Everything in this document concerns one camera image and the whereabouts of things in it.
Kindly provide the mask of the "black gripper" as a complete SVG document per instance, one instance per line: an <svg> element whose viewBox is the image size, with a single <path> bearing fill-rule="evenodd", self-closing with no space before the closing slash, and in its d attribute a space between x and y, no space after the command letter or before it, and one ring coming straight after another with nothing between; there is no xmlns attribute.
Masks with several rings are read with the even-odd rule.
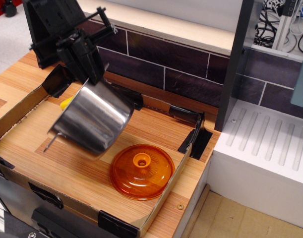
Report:
<svg viewBox="0 0 303 238"><path fill-rule="evenodd" d="M117 32L105 15L106 9L98 7L85 16L76 0L25 0L23 7L38 66L46 68L61 60L78 81L89 79L96 85L105 73L96 45ZM104 23L102 29L88 33L80 28L96 15Z"/></svg>

